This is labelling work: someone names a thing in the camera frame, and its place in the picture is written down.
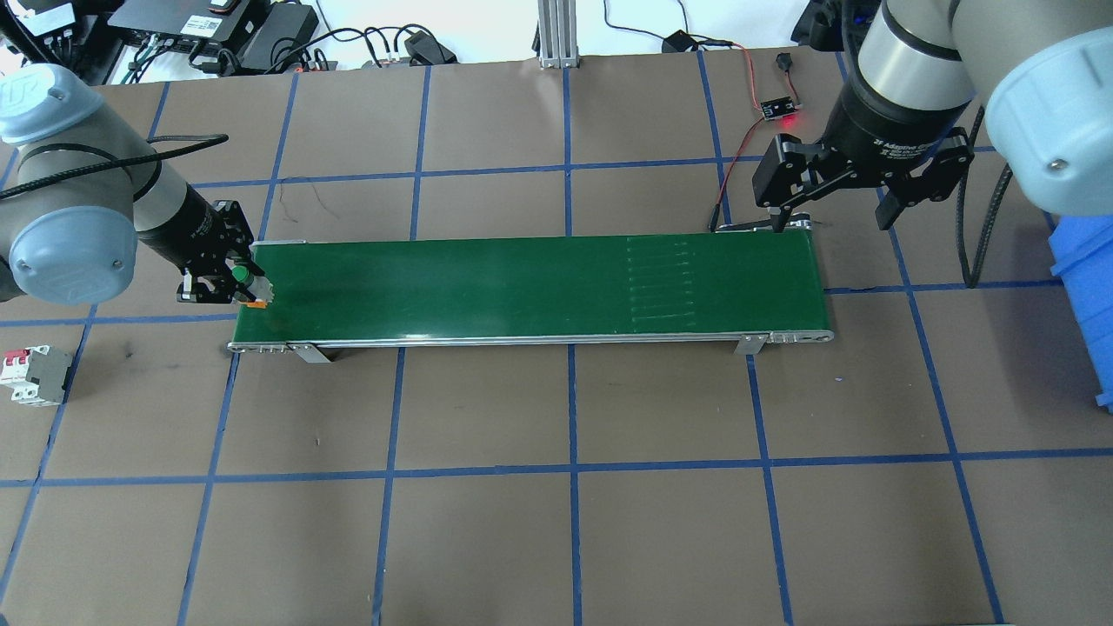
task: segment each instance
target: power adapter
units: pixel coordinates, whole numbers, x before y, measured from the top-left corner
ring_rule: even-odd
[[[661,41],[662,52],[690,52],[697,48],[699,43],[682,30],[673,32]]]
[[[296,48],[309,42],[317,29],[317,12],[313,7],[293,2],[275,2],[270,6],[266,21],[244,47],[239,59],[238,74],[263,74],[283,57],[287,57],[276,71],[283,71],[297,60],[287,48]]]
[[[417,31],[411,35],[405,43],[412,66],[440,66],[459,62],[452,50],[441,46],[441,42],[427,32]]]

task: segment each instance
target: conveyor leg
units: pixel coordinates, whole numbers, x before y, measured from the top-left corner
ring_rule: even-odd
[[[738,340],[738,348],[735,349],[735,354],[742,356],[757,354],[767,341],[769,341],[769,335],[746,335]]]
[[[332,363],[333,360],[325,356],[324,352],[317,349],[316,345],[312,343],[292,343],[289,349],[294,351],[295,354],[302,358],[306,363]]]

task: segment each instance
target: green cap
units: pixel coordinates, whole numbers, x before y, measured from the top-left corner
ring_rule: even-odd
[[[236,278],[237,282],[245,285],[250,285],[255,276],[252,276],[252,272],[244,267],[243,265],[236,265],[232,268],[232,277]]]

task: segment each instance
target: black cable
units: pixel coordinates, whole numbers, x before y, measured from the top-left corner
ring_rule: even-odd
[[[700,46],[716,46],[720,48],[733,48],[735,46],[737,46],[737,43],[730,41],[729,39],[716,39],[713,37],[708,37],[706,35],[696,35],[692,32],[689,32],[688,36],[691,37],[692,39],[697,38],[700,39],[701,40],[699,41]]]
[[[974,125],[971,126],[971,145],[977,141],[978,131],[982,129],[982,120],[985,118],[985,107],[978,107],[977,115],[974,116]],[[967,288],[974,288],[982,280],[982,268],[985,265],[985,256],[989,250],[989,239],[993,236],[993,227],[997,221],[997,213],[1001,203],[1005,198],[1005,192],[1013,180],[1013,169],[1005,164],[997,177],[993,196],[989,198],[989,206],[985,213],[985,221],[982,223],[982,234],[978,236],[977,250],[974,253],[974,264],[971,266],[966,254],[966,183],[969,179],[967,169],[963,177],[958,179],[958,197],[955,202],[955,246],[958,250],[958,265],[963,272],[963,283]]]
[[[50,185],[57,185],[63,180],[69,180],[71,178],[77,178],[79,176],[88,176],[89,174],[97,174],[100,172],[107,172],[109,169],[118,169],[121,167],[132,167],[136,165],[142,165],[145,163],[155,163],[156,160],[166,160],[168,158],[175,158],[198,150],[204,150],[205,148],[211,148],[228,140],[228,136],[224,134],[218,135],[162,135],[159,137],[151,137],[147,140],[148,144],[157,144],[159,141],[197,141],[191,146],[185,146],[181,148],[175,148],[173,150],[167,150],[165,153],[155,153],[151,155],[144,155],[139,157],[115,159],[105,163],[98,163],[95,165],[85,165],[81,167],[75,167],[73,169],[67,169],[65,172],[59,172],[57,174],[51,174],[49,176],[43,176],[42,178],[31,180],[29,183],[23,183],[22,185],[16,185],[9,189],[0,192],[0,199],[10,198],[12,196],[18,196],[19,194],[26,194],[28,192],[33,192],[36,189],[41,189],[42,187],[49,187]]]
[[[317,65],[317,71],[328,71],[328,57],[321,48],[313,51],[313,62]]]
[[[146,76],[147,70],[150,69],[150,66],[155,62],[155,59],[169,52],[174,48],[174,45],[176,43],[175,41],[171,40],[166,40],[166,41],[168,41],[168,43],[161,45],[160,49],[156,50],[154,55],[147,57],[146,59],[144,59],[141,63],[139,63],[139,67],[131,75],[132,85],[138,85],[139,81],[142,80],[142,77]]]
[[[661,37],[660,35],[656,33],[656,32],[650,32],[648,30],[642,30],[640,28],[630,28],[628,26],[615,26],[615,25],[611,23],[610,4],[607,2],[607,0],[603,0],[603,23],[605,23],[607,26],[613,28],[614,30],[626,30],[626,31],[629,31],[629,32],[640,32],[642,35],[648,35],[650,37],[656,37],[656,38],[660,39],[661,41],[664,41],[664,38]]]
[[[325,22],[325,30],[332,32],[333,25],[328,23],[328,18],[325,17],[325,10],[321,8],[321,2],[318,2],[317,0],[313,0],[313,3],[316,4],[317,7],[317,14],[321,16],[321,21]],[[333,39],[335,39],[336,41],[346,41],[346,39],[341,39],[335,35],[333,36]]]
[[[31,37],[27,27],[16,19],[8,0],[0,2],[0,35],[8,38],[8,41],[32,63],[61,65],[61,59],[49,48],[45,48],[42,41]]]
[[[373,26],[368,26],[367,28],[363,29],[363,33],[371,35],[372,32],[377,32],[378,37],[383,39],[383,51],[386,53],[386,56],[391,56],[391,42],[386,40],[386,33],[383,32],[383,30],[384,29],[382,28],[375,28]]]
[[[227,48],[224,48],[224,47],[221,47],[219,50],[216,51],[216,59],[218,61],[220,59],[227,59],[228,67],[232,68],[232,72],[230,74],[225,74],[225,71],[224,71],[225,68],[221,67],[220,68],[220,75],[221,76],[230,76],[232,74],[236,74],[236,72],[239,71],[239,68],[243,67],[243,66],[239,65],[239,59],[236,58],[236,55],[234,55],[232,50],[229,50]]]
[[[425,27],[423,27],[420,23],[407,23],[406,26],[388,26],[386,28],[391,28],[391,29],[396,28],[396,29],[398,29],[398,31],[394,33],[394,51],[395,52],[398,51],[398,38],[402,37],[402,33],[405,32],[405,33],[412,35],[411,29],[414,29],[414,28],[416,28],[417,30],[424,30],[425,35],[429,35],[430,37],[433,38],[433,41],[436,41],[437,43],[440,43],[440,40],[436,38],[435,35],[433,35],[433,31],[430,30],[430,29],[427,29],[427,28],[425,28]]]
[[[277,62],[275,62],[274,65],[272,65],[263,74],[273,74],[273,72],[277,71],[286,62],[286,60],[289,59],[292,56],[301,55],[302,52],[304,52],[305,50],[307,50],[311,46],[316,46],[317,43],[321,43],[325,39],[328,39],[329,37],[334,36],[336,33],[339,33],[339,32],[354,32],[354,33],[358,35],[359,37],[354,37],[352,39],[345,39],[344,41],[355,41],[356,39],[361,39],[362,38],[364,40],[364,43],[367,45],[367,51],[371,52],[371,60],[373,60],[375,62],[375,67],[380,67],[380,68],[383,67],[383,63],[380,62],[380,60],[378,60],[378,56],[375,55],[375,47],[372,46],[371,38],[367,37],[366,32],[364,32],[362,30],[358,30],[358,29],[355,29],[355,28],[337,28],[336,30],[331,30],[331,31],[322,35],[321,37],[316,37],[314,39],[311,39],[307,43],[303,43],[302,46],[298,46],[297,48],[290,49],[286,53],[285,57],[283,57]]]

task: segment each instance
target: blue bin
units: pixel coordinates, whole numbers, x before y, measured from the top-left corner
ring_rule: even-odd
[[[1113,413],[1113,215],[1063,217],[1051,236],[1052,274],[1061,277]]]

